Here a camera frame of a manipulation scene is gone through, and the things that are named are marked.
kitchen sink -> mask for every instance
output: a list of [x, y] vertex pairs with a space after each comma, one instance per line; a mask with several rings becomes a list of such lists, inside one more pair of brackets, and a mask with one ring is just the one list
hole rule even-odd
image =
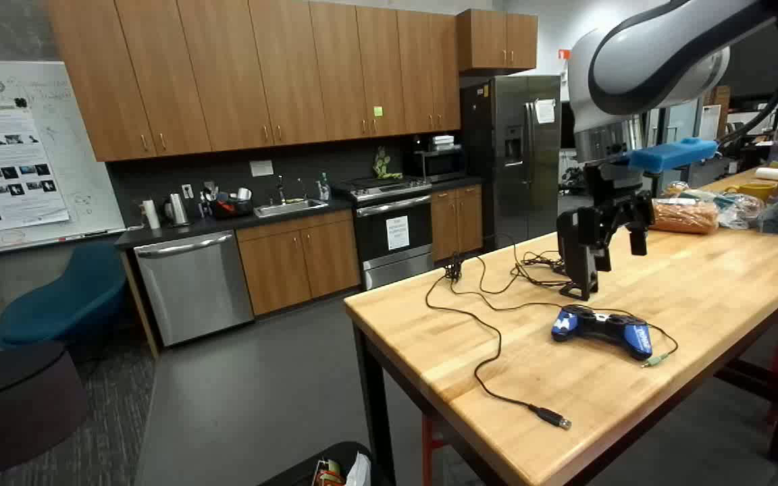
[[326, 199], [295, 199], [287, 205], [257, 205], [255, 217], [257, 218], [275, 218], [275, 217], [287, 217], [287, 213], [309, 213], [309, 210], [319, 210], [326, 208]]

wooden table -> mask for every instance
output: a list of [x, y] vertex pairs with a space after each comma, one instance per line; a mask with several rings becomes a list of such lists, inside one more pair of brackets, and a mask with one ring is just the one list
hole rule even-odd
[[[554, 249], [554, 236], [546, 236], [517, 245], [517, 253]], [[679, 339], [681, 352], [661, 367], [645, 367], [596, 341], [554, 343], [549, 336], [554, 305], [494, 313], [479, 297], [452, 295], [448, 278], [432, 295], [436, 302], [473, 310], [502, 329], [502, 360], [484, 371], [492, 390], [560, 411], [572, 421], [569, 430], [498, 403], [473, 382], [473, 367], [494, 353], [494, 336], [471, 316], [425, 305], [426, 289], [444, 270], [348, 297], [371, 440], [384, 471], [394, 474], [382, 371], [390, 371], [413, 403], [444, 425], [448, 440], [486, 483], [568, 483], [604, 468], [681, 398], [733, 361], [778, 313], [778, 236], [652, 233], [648, 258], [631, 258], [622, 231], [611, 258], [614, 274], [599, 274], [599, 291], [590, 305], [631, 310]], [[492, 251], [484, 262], [484, 286], [500, 289], [517, 262], [513, 249]], [[479, 278], [480, 264], [468, 259], [457, 289], [476, 289]], [[513, 283], [492, 302], [564, 305], [572, 299]], [[665, 352], [667, 343], [652, 336], [657, 352]]]

blue game controller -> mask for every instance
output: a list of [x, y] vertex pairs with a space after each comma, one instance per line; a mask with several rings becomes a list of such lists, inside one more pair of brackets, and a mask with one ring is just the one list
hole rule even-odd
[[629, 316], [596, 313], [590, 307], [568, 305], [557, 313], [550, 339], [564, 343], [569, 339], [596, 339], [629, 352], [638, 361], [654, 357], [648, 324]]

kitchen cabinet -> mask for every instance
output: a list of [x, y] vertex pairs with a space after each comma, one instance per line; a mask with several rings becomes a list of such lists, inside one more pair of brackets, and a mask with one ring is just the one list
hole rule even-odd
[[113, 0], [45, 0], [94, 159], [155, 158], [155, 141]]
[[311, 6], [302, 0], [249, 0], [249, 6], [273, 145], [326, 141]]
[[404, 131], [459, 131], [457, 29], [452, 16], [396, 15]]
[[319, 91], [325, 106], [326, 141], [367, 135], [367, 110], [363, 89], [363, 52], [357, 9], [350, 6], [311, 6], [314, 50], [319, 64]]
[[211, 151], [175, 0], [115, 0], [115, 9], [157, 155]]
[[459, 71], [533, 71], [538, 54], [538, 19], [464, 10], [457, 16]]
[[402, 135], [404, 106], [400, 77], [400, 29], [396, 10], [357, 9], [357, 35], [363, 54], [363, 86], [365, 86], [365, 135]]
[[432, 195], [432, 262], [480, 249], [480, 186]]
[[252, 10], [242, 0], [179, 0], [214, 151], [273, 143]]
[[360, 283], [348, 210], [245, 228], [238, 245], [257, 316]]

blue chair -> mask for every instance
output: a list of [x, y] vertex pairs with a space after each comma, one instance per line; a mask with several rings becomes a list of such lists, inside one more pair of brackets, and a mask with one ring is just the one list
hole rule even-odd
[[64, 274], [13, 302], [0, 316], [0, 345], [72, 343], [101, 332], [125, 305], [125, 274], [110, 240], [72, 249]]

